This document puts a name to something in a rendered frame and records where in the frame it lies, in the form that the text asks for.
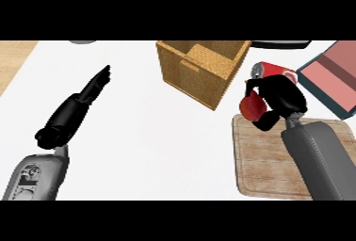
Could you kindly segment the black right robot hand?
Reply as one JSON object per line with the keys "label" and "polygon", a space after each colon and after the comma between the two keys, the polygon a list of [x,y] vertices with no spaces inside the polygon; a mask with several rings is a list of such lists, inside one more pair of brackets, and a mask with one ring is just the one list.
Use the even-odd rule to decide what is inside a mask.
{"label": "black right robot hand", "polygon": [[295,113],[307,111],[306,98],[297,85],[283,75],[249,79],[246,81],[245,97],[249,96],[254,88],[258,88],[257,94],[264,100],[267,111],[260,120],[251,123],[261,131],[269,131],[279,118],[288,119]]}

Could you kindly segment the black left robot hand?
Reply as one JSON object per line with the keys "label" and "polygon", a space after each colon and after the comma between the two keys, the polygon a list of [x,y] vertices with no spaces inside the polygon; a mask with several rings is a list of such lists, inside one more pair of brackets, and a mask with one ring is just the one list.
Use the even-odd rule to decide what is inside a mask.
{"label": "black left robot hand", "polygon": [[109,66],[90,79],[80,93],[74,93],[35,133],[37,146],[44,150],[63,146],[75,135],[88,107],[109,82]]}

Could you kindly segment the pink box with dark rim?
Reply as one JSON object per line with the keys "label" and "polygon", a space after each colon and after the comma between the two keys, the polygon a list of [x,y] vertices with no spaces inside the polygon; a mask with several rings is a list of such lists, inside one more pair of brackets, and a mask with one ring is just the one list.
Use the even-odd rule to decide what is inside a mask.
{"label": "pink box with dark rim", "polygon": [[356,40],[337,40],[297,69],[297,81],[335,116],[356,115]]}

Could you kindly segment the wooden cutting board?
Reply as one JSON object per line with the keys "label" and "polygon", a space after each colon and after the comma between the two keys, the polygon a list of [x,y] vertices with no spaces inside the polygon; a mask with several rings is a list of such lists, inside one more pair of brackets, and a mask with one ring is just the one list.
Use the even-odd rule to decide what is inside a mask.
{"label": "wooden cutting board", "polygon": [[[356,138],[347,124],[340,120],[303,118],[307,124],[325,122],[337,137],[356,166]],[[297,163],[286,151],[280,133],[286,130],[280,120],[270,131],[260,131],[242,116],[232,119],[232,137],[235,151],[235,173],[239,192],[246,196],[311,200]]]}

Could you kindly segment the red can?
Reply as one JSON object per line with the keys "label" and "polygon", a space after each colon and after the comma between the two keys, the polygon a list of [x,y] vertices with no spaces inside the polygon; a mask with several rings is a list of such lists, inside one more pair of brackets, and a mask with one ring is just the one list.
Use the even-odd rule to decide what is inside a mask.
{"label": "red can", "polygon": [[264,78],[272,75],[283,75],[294,83],[297,83],[295,71],[267,62],[257,62],[252,65],[249,75],[252,78]]}

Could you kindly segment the black flat object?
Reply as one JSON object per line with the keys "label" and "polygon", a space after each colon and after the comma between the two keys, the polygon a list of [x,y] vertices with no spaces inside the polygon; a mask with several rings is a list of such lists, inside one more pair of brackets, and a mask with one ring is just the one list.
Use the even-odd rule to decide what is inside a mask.
{"label": "black flat object", "polygon": [[309,44],[309,40],[254,40],[251,47],[263,49],[304,49]]}

